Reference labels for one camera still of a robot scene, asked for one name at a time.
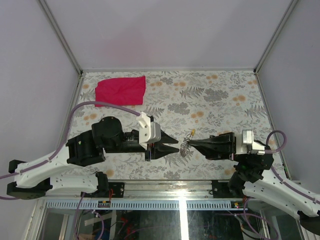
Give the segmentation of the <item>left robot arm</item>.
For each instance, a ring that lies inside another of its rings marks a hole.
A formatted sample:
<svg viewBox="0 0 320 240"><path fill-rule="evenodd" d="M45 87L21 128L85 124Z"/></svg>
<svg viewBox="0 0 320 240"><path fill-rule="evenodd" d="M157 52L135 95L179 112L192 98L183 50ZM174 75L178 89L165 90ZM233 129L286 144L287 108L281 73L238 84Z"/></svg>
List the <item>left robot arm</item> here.
<svg viewBox="0 0 320 240"><path fill-rule="evenodd" d="M84 169L106 160L105 154L144 154L145 161L157 160L179 152L178 141L164 131L152 117L139 130L124 132L121 121L104 117L91 129L69 139L57 153L31 162L11 160L8 171L14 181L6 193L14 199L33 200L45 196L70 196L111 199L114 190L102 171L89 175L65 175L66 171Z"/></svg>

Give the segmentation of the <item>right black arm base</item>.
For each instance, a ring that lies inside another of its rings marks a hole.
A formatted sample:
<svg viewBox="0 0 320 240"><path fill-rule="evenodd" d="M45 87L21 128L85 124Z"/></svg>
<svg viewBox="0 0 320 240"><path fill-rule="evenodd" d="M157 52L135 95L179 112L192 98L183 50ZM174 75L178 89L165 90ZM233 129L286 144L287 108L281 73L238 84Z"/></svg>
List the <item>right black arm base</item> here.
<svg viewBox="0 0 320 240"><path fill-rule="evenodd" d="M211 189L209 190L209 194L212 195L214 199L234 197L228 187L227 180L211 180Z"/></svg>

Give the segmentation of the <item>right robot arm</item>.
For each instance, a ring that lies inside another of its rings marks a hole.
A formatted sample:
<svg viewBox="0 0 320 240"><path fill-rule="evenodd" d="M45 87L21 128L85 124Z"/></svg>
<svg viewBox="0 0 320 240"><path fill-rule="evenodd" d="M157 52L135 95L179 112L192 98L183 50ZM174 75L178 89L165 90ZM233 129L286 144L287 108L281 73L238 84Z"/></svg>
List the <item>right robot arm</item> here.
<svg viewBox="0 0 320 240"><path fill-rule="evenodd" d="M280 176L275 170L274 154L267 143L254 139L252 130L228 132L206 139L189 140L207 160L230 160L237 164L228 181L233 197L247 196L263 201L298 220L307 231L320 233L320 195Z"/></svg>

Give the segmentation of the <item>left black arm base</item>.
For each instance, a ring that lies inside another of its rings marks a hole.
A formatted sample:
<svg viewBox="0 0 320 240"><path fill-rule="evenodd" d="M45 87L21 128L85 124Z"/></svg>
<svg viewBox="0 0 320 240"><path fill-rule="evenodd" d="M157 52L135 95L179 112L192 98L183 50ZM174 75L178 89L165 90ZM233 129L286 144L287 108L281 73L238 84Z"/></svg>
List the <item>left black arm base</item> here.
<svg viewBox="0 0 320 240"><path fill-rule="evenodd" d="M108 184L109 192L111 193L111 198L123 198L125 193L125 183L124 182L110 182Z"/></svg>

